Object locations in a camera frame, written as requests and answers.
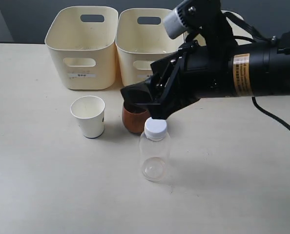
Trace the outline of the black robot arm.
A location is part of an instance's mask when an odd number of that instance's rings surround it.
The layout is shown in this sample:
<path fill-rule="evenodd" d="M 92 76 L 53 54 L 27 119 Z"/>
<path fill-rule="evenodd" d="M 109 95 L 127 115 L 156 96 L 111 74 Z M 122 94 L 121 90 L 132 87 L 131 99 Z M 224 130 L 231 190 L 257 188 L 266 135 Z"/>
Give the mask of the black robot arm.
<path fill-rule="evenodd" d="M 163 21 L 174 39 L 188 32 L 171 55 L 151 64 L 152 76 L 121 89 L 124 101 L 153 119 L 202 98 L 290 95 L 290 32 L 264 37 L 218 0 L 185 0 Z"/>

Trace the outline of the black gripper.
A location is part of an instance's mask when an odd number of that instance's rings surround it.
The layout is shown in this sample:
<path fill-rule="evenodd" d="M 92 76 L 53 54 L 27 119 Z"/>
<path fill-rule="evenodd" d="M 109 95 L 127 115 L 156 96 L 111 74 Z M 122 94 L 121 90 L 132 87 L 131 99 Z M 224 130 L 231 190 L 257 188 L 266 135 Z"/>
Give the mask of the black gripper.
<path fill-rule="evenodd" d="M 185 42 L 172 55 L 152 63 L 150 81 L 123 87 L 124 101 L 148 107 L 153 119 L 173 113 L 215 93 L 235 49 L 232 28 L 218 0 L 185 0 L 179 7 L 187 26 Z"/>

